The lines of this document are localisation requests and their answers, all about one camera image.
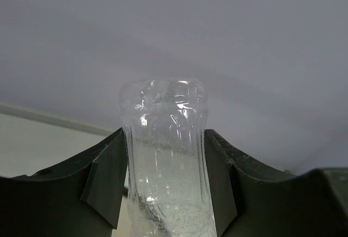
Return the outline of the clear plastic bottle unlabeled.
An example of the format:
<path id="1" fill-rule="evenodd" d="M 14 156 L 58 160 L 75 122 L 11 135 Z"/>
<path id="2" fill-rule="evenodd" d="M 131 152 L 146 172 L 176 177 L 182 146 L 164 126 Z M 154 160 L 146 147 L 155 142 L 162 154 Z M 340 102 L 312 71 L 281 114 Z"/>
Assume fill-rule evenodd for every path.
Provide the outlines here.
<path id="1" fill-rule="evenodd" d="M 119 94 L 131 236 L 216 236 L 197 79 L 129 82 Z"/>

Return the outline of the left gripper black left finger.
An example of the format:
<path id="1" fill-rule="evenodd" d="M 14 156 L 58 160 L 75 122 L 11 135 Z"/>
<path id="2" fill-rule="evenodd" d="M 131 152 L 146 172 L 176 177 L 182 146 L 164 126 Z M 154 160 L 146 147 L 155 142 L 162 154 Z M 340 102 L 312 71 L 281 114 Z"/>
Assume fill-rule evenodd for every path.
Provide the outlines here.
<path id="1" fill-rule="evenodd" d="M 1 178 L 1 236 L 111 236 L 127 169 L 122 129 L 32 176 Z"/>

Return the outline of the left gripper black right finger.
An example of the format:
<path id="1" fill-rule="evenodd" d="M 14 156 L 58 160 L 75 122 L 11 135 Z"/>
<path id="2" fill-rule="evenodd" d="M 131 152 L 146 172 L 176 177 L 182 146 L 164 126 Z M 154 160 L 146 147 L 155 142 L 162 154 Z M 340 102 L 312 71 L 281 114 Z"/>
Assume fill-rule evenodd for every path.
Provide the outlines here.
<path id="1" fill-rule="evenodd" d="M 347 236 L 347 169 L 302 175 L 267 166 L 204 133 L 218 236 Z"/>

